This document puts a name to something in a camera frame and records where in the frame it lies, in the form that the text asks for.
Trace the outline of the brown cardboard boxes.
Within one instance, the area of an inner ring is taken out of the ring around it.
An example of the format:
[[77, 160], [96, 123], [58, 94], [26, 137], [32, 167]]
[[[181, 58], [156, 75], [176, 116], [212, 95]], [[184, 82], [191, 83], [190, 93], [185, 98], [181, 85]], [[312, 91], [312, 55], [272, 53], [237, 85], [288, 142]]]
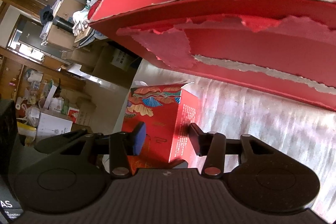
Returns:
[[142, 58], [90, 26], [74, 36], [72, 15], [84, 7], [75, 0], [57, 0], [41, 9], [42, 43], [59, 50], [63, 60], [80, 65], [80, 72], [129, 88]]

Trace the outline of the red decorated gift box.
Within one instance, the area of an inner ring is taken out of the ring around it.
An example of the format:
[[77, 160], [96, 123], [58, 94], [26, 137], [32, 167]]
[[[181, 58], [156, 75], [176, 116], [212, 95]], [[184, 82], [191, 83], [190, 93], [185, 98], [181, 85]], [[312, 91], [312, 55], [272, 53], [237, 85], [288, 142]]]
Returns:
[[128, 157], [131, 171], [167, 168], [184, 160], [196, 168], [199, 158], [191, 144], [188, 127], [198, 117], [198, 97], [189, 93], [188, 83], [132, 88], [127, 98], [122, 131], [139, 122], [146, 124], [146, 138], [138, 156]]

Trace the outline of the large red cardboard box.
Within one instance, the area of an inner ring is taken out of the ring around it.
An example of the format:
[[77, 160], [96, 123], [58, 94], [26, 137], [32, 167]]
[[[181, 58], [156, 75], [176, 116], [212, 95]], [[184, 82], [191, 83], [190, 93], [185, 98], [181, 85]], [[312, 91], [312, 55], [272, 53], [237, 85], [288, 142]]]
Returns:
[[158, 67], [335, 110], [335, 0], [102, 0], [91, 26]]

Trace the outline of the red plush toy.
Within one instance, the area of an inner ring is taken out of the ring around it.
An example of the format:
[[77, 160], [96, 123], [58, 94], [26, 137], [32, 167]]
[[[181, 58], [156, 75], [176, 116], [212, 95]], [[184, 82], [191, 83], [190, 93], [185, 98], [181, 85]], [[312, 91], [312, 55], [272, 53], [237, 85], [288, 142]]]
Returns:
[[91, 5], [89, 12], [88, 12], [88, 19], [90, 20], [94, 15], [97, 8], [100, 6], [102, 0], [97, 0], [93, 5]]

